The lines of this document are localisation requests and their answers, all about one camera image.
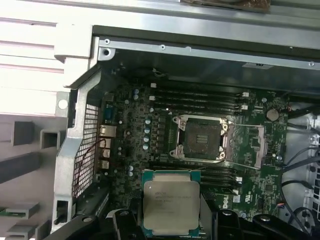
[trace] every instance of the white panel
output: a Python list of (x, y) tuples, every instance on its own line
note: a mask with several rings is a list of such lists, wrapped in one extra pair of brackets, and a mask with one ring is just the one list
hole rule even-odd
[(0, 55), (55, 60), (53, 46), (0, 42)]
[[(24, 11), (29, 15), (37, 12), (33, 11), (31, 14), (26, 9)], [(55, 28), (52, 26), (0, 22), (0, 41), (53, 46), (55, 44)]]
[(16, 68), (1, 68), (0, 85), (5, 88), (67, 92), (64, 74), (58, 72), (32, 71)]
[(63, 63), (57, 60), (6, 55), (0, 55), (0, 64), (35, 68), (50, 68), (57, 70), (62, 70), (64, 66)]
[(70, 91), (54, 56), (55, 33), (50, 25), (0, 21), (0, 113), (55, 115), (57, 92)]
[(0, 87), (0, 114), (53, 116), (57, 93)]

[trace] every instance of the metal frame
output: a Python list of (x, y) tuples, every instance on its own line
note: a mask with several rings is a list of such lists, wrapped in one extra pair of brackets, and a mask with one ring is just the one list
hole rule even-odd
[(113, 52), (115, 52), (116, 49), (247, 62), (297, 69), (320, 70), (320, 63), (314, 61), (284, 59), (280, 58), (279, 56), (257, 56), (239, 51), (218, 51), (214, 48), (202, 49), (198, 46), (173, 46), (172, 43), (165, 45), (161, 42), (156, 41), (129, 41), (128, 39), (119, 39), (112, 37), (107, 37), (106, 39), (99, 40), (98, 61), (109, 60), (114, 56)]
[[(98, 69), (90, 79), (88, 79), (84, 84), (82, 84), (77, 93), (77, 102), (75, 105), (76, 113), (74, 118), (74, 127), (69, 128), (67, 130), (66, 139), (60, 149), (60, 152), (56, 158), (56, 167), (55, 167), (55, 175), (54, 175), (54, 202), (53, 202), (53, 214), (52, 214), (52, 222), (57, 219), (57, 206), (58, 201), (66, 201), (68, 202), (67, 207), (67, 221), (70, 221), (75, 214), (75, 205), (74, 199), (80, 195), (85, 189), (82, 189), (80, 192), (77, 191), (77, 194), (74, 195), (75, 188), (75, 179), (81, 183), (85, 183), (84, 187), (88, 187), (93, 181), (94, 175), (94, 166), (91, 165), (91, 162), (94, 161), (94, 153), (93, 155), (90, 153), (90, 159), (87, 160), (86, 151), (91, 147), (91, 145), (95, 145), (97, 138), (98, 128), (95, 130), (91, 127), (91, 131), (89, 134), (90, 142), (85, 139), (86, 135), (86, 125), (91, 125), (88, 123), (87, 114), (88, 114), (88, 105), (89, 111), (95, 111), (95, 109), (91, 109), (91, 105), (88, 104), (88, 93), (92, 90), (96, 85), (99, 84), (101, 80), (102, 71)], [(85, 165), (87, 161), (89, 161), (88, 174), (85, 175), (85, 179), (82, 180), (80, 174), (80, 169), (76, 170), (76, 161), (77, 157), (80, 157), (80, 161), (85, 162), (80, 164)], [(53, 225), (52, 230), (54, 231), (56, 228), (61, 227), (61, 225)]]

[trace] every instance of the electronic components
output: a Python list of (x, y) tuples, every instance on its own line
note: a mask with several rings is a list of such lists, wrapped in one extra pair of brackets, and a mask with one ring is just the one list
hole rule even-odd
[(286, 98), (265, 90), (147, 82), (124, 83), (105, 104), (113, 113), (102, 121), (99, 137), (111, 143), (109, 158), (100, 159), (109, 161), (107, 177), (117, 186), (114, 207), (127, 208), (133, 191), (142, 190), (143, 170), (199, 169), (201, 192), (220, 208), (241, 211), (248, 220), (271, 214), (279, 199), (278, 156), (285, 154)]
[(183, 160), (223, 160), (226, 157), (229, 124), (218, 117), (181, 115), (172, 118), (177, 124), (177, 147), (170, 156)]
[(116, 136), (117, 126), (101, 125), (100, 126), (100, 136), (114, 138)]
[(199, 234), (200, 178), (200, 171), (143, 171), (142, 229), (147, 237)]
[(266, 118), (274, 122), (279, 119), (279, 112), (276, 109), (270, 109), (266, 112)]

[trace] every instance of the gray plastic part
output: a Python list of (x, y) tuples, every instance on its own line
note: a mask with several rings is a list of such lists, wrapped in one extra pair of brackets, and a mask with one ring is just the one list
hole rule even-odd
[(9, 157), (0, 161), (0, 184), (37, 170), (41, 165), (38, 152)]
[(38, 212), (40, 209), (39, 203), (37, 202), (21, 202), (21, 203), (16, 203), (14, 206), (7, 208), (5, 211), (7, 213), (21, 213), (25, 214), (24, 217), (21, 219), (29, 219), (31, 218), (34, 214)]
[(32, 121), (0, 122), (0, 142), (11, 146), (32, 144), (35, 137), (35, 124)]
[(36, 226), (14, 225), (7, 232), (6, 240), (29, 240), (35, 234)]
[(35, 124), (32, 121), (15, 121), (11, 136), (11, 145), (31, 144), (35, 137)]
[(35, 229), (35, 240), (42, 240), (50, 234), (51, 221), (47, 220)]
[(66, 131), (42, 129), (40, 132), (40, 149), (56, 147), (59, 150), (65, 137)]

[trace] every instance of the black cable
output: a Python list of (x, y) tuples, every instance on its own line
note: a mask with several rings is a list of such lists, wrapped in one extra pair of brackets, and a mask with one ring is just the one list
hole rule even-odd
[(309, 232), (307, 231), (307, 229), (305, 228), (305, 226), (303, 225), (303, 223), (299, 220), (299, 218), (295, 215), (294, 211), (292, 211), (291, 207), (289, 206), (289, 204), (287, 203), (284, 191), (282, 189), (282, 176), (283, 176), (283, 171), (280, 171), (279, 174), (279, 192), (280, 192), (280, 197), (284, 202), (284, 206), (286, 207), (286, 209), (288, 210), (289, 214), (293, 217), (293, 219), (296, 221), (296, 223), (299, 225), (299, 227), (301, 228), (301, 230), (307, 234), (310, 235)]
[[(294, 128), (294, 129), (301, 129), (301, 130), (307, 130), (308, 126), (306, 125), (300, 125), (300, 124), (294, 124), (291, 122), (287, 123), (288, 127)], [(320, 136), (320, 130), (315, 129), (314, 127), (310, 127), (310, 131), (313, 132), (314, 134), (318, 134)]]
[(312, 187), (312, 185), (310, 183), (308, 183), (307, 181), (303, 181), (303, 180), (289, 180), (289, 181), (285, 181), (281, 184), (282, 187), (289, 185), (289, 184), (301, 184), (303, 185), (305, 188), (313, 190), (314, 188)]
[[(315, 212), (313, 212), (311, 209), (309, 208), (306, 208), (304, 206), (301, 206), (301, 207), (298, 207), (297, 209), (295, 209), (293, 211), (293, 213), (297, 216), (299, 213), (301, 213), (302, 211), (308, 211), (312, 218), (313, 218), (313, 222), (314, 222), (314, 225), (315, 226), (320, 226), (320, 222), (318, 221), (318, 218), (317, 218), (317, 214)], [(288, 221), (288, 224), (291, 224), (293, 222), (294, 218), (292, 217), (292, 215), (290, 216), (289, 218), (289, 221)]]
[(316, 163), (318, 161), (320, 161), (320, 156), (309, 157), (309, 158), (306, 158), (306, 159), (304, 159), (302, 161), (294, 163), (294, 164), (292, 164), (290, 166), (287, 166), (285, 169), (283, 169), (282, 172), (286, 173), (286, 172), (291, 171), (293, 169), (300, 168), (300, 167), (308, 165), (308, 164)]
[(306, 125), (300, 125), (300, 124), (294, 124), (294, 123), (291, 123), (291, 122), (288, 122), (288, 127), (291, 127), (291, 128), (294, 128), (294, 129), (301, 129), (301, 130), (307, 130), (308, 129), (308, 126)]
[(288, 119), (295, 119), (304, 115), (307, 115), (309, 113), (313, 113), (314, 115), (320, 114), (320, 105), (312, 105), (308, 106), (302, 109), (290, 111), (288, 113)]
[(290, 163), (292, 163), (293, 160), (295, 160), (300, 154), (303, 154), (304, 152), (308, 151), (308, 150), (320, 150), (320, 147), (306, 147), (302, 150), (300, 150), (296, 155), (294, 155), (285, 165), (284, 167), (286, 168)]

